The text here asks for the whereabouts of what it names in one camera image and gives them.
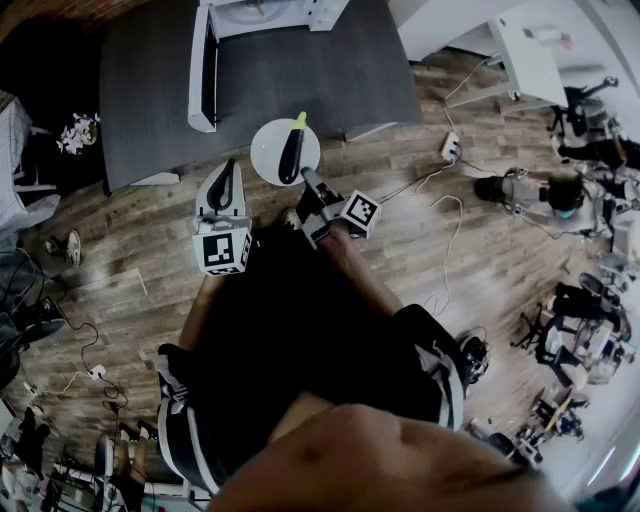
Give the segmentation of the dark green bag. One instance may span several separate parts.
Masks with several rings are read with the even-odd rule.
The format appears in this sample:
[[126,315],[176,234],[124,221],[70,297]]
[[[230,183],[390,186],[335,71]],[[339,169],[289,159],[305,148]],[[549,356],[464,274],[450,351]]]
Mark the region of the dark green bag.
[[504,178],[500,176],[480,178],[474,183],[474,193],[482,201],[503,204],[507,201],[503,185]]

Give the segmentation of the dark purple eggplant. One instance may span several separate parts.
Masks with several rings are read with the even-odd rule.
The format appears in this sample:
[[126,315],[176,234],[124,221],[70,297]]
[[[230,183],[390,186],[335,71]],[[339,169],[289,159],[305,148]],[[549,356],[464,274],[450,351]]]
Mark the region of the dark purple eggplant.
[[284,185],[291,185],[299,175],[306,120],[307,113],[301,112],[285,142],[278,167],[278,177]]

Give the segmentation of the cluttered work desk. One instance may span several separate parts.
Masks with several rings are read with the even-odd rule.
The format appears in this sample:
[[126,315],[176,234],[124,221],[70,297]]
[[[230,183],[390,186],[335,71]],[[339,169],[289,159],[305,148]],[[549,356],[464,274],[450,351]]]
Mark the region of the cluttered work desk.
[[621,297],[583,272],[576,286],[560,282],[538,306],[536,362],[564,388],[606,383],[622,360],[634,356],[632,326]]

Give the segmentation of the white round plate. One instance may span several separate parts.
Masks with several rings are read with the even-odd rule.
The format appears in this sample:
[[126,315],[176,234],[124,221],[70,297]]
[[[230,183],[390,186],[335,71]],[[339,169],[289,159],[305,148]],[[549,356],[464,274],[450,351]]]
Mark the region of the white round plate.
[[[256,173],[266,182],[279,186],[290,187],[303,182],[298,175],[293,183],[285,184],[278,174],[281,154],[289,137],[295,120],[283,118],[273,120],[262,126],[255,134],[250,146],[251,163]],[[300,167],[311,167],[316,170],[320,163],[321,148],[315,132],[306,127],[301,150]]]

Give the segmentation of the white desk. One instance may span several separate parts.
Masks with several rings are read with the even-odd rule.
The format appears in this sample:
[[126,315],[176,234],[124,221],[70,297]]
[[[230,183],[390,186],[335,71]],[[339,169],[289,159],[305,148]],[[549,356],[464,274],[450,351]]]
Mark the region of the white desk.
[[558,66],[550,49],[517,21],[509,17],[494,18],[488,23],[497,52],[507,76],[506,93],[517,101],[504,103],[500,113],[509,115],[545,107],[568,107],[568,100]]

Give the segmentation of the white flower bouquet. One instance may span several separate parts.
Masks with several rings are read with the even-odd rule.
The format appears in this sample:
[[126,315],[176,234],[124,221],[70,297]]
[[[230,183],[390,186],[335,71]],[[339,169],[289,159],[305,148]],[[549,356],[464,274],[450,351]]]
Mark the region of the white flower bouquet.
[[86,147],[94,145],[99,137],[101,119],[98,113],[93,116],[73,114],[74,123],[65,127],[57,141],[61,153],[79,155]]

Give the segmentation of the person's black striped shirt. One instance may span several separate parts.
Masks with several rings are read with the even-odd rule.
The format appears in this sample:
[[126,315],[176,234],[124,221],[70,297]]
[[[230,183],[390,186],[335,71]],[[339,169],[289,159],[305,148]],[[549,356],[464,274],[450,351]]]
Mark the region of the person's black striped shirt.
[[461,349],[422,306],[381,316],[288,226],[262,230],[247,269],[223,277],[197,347],[163,344],[156,363],[158,450],[191,484],[222,487],[303,393],[460,427]]

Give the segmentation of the white checked cloth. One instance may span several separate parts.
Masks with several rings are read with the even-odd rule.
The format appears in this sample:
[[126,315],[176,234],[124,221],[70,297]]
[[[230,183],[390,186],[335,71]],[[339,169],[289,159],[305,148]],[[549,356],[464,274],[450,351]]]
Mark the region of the white checked cloth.
[[25,207],[14,188],[14,172],[21,156],[32,120],[21,102],[14,97],[0,111],[0,241],[21,230]]

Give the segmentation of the black office chair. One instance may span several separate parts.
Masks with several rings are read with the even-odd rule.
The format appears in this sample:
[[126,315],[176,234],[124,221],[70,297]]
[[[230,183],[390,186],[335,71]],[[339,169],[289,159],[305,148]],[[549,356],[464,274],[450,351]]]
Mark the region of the black office chair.
[[519,315],[519,320],[526,324],[526,334],[519,341],[510,343],[512,348],[521,348],[529,350],[539,342],[540,336],[543,334],[544,326],[542,324],[542,313],[546,311],[546,307],[541,302],[536,305],[536,313],[534,317],[529,318],[524,312]]
[[586,135],[589,128],[589,119],[599,114],[604,109],[603,101],[598,94],[607,88],[617,88],[619,79],[607,76],[599,85],[592,88],[565,87],[567,106],[553,106],[553,122],[547,127],[549,133],[557,133],[560,137],[566,136],[565,123],[571,126],[575,137]]

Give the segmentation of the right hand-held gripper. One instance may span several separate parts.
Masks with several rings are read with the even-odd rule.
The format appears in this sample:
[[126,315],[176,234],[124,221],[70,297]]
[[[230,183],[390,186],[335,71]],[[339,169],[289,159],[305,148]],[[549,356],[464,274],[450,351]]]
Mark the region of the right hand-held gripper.
[[311,167],[302,168],[300,174],[306,188],[298,203],[298,216],[313,249],[334,224],[345,226],[351,238],[370,237],[381,215],[378,202],[358,190],[348,198],[335,193]]

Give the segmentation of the person's left forearm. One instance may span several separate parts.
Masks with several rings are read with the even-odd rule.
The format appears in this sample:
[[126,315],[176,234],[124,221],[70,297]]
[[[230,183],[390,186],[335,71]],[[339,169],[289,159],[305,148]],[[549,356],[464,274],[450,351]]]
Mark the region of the person's left forearm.
[[185,351],[193,351],[199,344],[208,324],[216,296],[226,280],[223,276],[206,276],[181,331],[178,346]]

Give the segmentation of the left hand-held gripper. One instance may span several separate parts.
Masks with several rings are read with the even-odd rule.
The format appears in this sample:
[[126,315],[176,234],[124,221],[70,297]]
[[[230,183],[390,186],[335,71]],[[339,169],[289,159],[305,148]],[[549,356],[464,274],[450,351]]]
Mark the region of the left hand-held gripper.
[[200,270],[209,276],[243,273],[253,236],[236,160],[211,172],[197,191],[195,206],[192,241]]

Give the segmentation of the person's right forearm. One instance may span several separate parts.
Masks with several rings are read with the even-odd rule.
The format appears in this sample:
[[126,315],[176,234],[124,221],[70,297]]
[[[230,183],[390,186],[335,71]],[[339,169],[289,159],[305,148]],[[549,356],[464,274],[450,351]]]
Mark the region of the person's right forearm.
[[400,299],[373,273],[344,224],[331,224],[319,247],[372,310],[390,318],[403,308]]

